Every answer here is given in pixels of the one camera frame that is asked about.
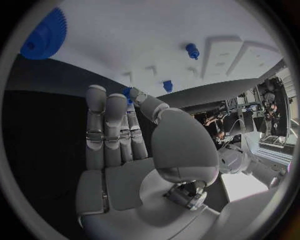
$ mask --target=blue plastic part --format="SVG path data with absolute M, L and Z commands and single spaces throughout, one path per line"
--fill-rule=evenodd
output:
M 200 52 L 198 51 L 194 43 L 189 43 L 188 45 L 186 45 L 185 50 L 187 50 L 187 53 L 191 59 L 198 60 Z
M 132 89 L 132 87 L 126 87 L 123 90 L 123 95 L 127 98 L 127 104 L 133 104 L 133 101 L 130 99 L 130 89 Z
M 163 82 L 163 88 L 167 93 L 171 93 L 173 91 L 173 84 L 171 80 Z
M 47 59 L 60 49 L 66 34 L 67 22 L 65 16 L 56 7 L 29 35 L 20 53 L 27 59 Z

